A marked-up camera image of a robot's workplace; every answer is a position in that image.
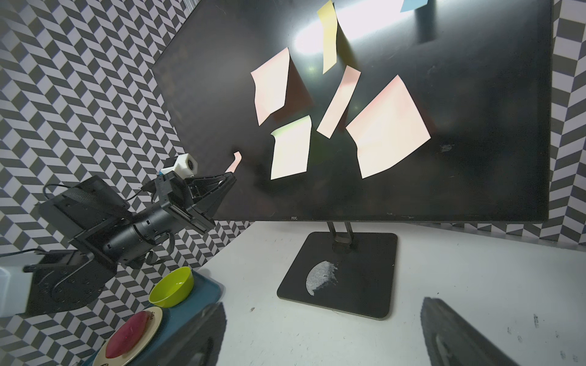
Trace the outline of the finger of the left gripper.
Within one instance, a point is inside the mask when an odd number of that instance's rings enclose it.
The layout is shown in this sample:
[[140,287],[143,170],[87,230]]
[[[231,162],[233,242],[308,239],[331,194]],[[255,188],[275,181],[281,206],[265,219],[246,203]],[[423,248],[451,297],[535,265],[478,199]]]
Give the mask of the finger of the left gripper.
[[237,178],[232,172],[200,178],[187,178],[186,184],[197,204],[220,204]]
[[198,212],[212,219],[227,193],[233,187],[233,180],[209,181],[200,187]]

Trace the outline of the pink narrow sticky note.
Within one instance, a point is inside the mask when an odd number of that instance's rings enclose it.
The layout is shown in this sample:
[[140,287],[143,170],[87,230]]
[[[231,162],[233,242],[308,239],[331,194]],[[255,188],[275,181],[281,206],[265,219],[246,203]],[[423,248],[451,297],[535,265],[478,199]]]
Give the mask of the pink narrow sticky note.
[[350,66],[346,67],[340,85],[338,86],[337,91],[317,128],[319,134],[328,139],[332,137],[349,105],[360,79],[360,75],[361,73],[359,70]]
[[233,162],[230,164],[230,166],[226,169],[226,173],[230,172],[230,173],[235,173],[236,169],[238,168],[239,164],[242,161],[242,155],[240,152],[236,151],[233,154]]

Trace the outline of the yellow narrow sticky note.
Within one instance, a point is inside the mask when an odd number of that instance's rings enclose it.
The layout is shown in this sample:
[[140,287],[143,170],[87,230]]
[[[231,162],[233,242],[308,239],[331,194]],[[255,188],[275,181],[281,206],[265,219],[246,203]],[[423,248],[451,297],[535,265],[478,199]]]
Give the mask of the yellow narrow sticky note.
[[326,2],[317,15],[323,31],[323,74],[337,63],[337,15],[332,1]]

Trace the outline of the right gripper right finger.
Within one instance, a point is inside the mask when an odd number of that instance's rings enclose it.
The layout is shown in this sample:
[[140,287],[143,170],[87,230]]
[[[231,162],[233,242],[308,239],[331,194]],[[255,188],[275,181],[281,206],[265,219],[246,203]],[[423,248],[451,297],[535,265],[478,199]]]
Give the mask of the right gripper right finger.
[[439,298],[424,298],[421,326],[432,365],[517,364]]

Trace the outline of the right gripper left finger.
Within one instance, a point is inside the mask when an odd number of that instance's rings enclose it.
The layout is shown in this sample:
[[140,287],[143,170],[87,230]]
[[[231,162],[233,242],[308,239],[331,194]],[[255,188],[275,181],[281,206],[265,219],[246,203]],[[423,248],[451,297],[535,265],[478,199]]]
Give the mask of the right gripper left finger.
[[207,305],[190,319],[168,314],[163,329],[137,357],[137,364],[216,365],[226,329],[221,302]]

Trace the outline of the green square sticky note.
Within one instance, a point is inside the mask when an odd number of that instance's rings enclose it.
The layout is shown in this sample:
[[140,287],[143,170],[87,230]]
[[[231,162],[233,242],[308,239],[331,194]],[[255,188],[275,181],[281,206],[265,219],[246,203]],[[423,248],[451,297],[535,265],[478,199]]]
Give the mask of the green square sticky note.
[[271,180],[307,171],[311,128],[307,115],[271,132],[275,139]]

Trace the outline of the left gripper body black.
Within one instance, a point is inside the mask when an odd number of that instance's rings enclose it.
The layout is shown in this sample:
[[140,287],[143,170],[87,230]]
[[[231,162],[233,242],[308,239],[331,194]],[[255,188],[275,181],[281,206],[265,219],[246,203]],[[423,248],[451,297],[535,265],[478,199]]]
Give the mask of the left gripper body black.
[[155,186],[161,209],[173,217],[180,230],[190,229],[205,235],[215,228],[215,222],[211,218],[195,210],[195,201],[189,186],[175,172],[158,175]]

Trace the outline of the pink square sticky note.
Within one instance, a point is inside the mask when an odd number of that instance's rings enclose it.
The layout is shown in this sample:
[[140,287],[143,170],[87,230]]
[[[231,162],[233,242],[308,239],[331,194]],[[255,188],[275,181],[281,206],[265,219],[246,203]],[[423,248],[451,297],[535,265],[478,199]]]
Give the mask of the pink square sticky note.
[[290,53],[288,47],[252,71],[258,125],[285,106]]
[[346,126],[363,178],[384,172],[430,140],[430,132],[400,76]]

